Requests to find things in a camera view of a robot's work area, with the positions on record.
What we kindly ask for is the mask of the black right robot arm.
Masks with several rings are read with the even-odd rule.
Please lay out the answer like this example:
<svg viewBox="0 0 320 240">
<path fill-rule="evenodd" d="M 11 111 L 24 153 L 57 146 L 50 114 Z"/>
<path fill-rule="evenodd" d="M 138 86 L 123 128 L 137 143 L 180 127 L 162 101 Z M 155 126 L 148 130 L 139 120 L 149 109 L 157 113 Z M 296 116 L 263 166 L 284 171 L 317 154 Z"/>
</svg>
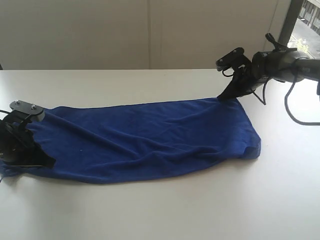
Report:
<svg viewBox="0 0 320 240">
<path fill-rule="evenodd" d="M 233 70 L 231 82 L 217 97 L 220 101 L 253 94 L 271 79 L 282 83 L 320 80 L 320 60 L 311 59 L 296 48 L 258 51 L 250 60 L 245 50 L 237 47 L 215 64 L 219 72 Z"/>
</svg>

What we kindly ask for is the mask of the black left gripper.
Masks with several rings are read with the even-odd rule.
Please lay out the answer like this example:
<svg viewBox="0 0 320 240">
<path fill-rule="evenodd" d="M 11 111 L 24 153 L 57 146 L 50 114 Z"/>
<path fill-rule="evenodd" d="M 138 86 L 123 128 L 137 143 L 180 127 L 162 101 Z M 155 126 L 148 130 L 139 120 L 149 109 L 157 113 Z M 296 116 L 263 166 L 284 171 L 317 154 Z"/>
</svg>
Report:
<svg viewBox="0 0 320 240">
<path fill-rule="evenodd" d="M 0 122 L 0 159 L 9 166 L 53 168 L 56 160 L 36 144 L 28 129 Z"/>
</svg>

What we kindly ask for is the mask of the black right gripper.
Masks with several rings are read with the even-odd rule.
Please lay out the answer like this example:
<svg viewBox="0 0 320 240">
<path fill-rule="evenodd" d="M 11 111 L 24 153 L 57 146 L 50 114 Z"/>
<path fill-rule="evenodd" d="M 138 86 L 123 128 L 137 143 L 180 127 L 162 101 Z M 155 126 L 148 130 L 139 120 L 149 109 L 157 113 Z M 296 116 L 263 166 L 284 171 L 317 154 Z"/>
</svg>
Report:
<svg viewBox="0 0 320 240">
<path fill-rule="evenodd" d="M 252 60 L 242 54 L 240 59 L 241 65 L 244 65 L 242 75 L 232 77 L 227 87 L 217 96 L 218 100 L 246 96 L 274 77 L 278 71 L 278 53 L 275 50 L 258 51 L 253 55 Z"/>
</svg>

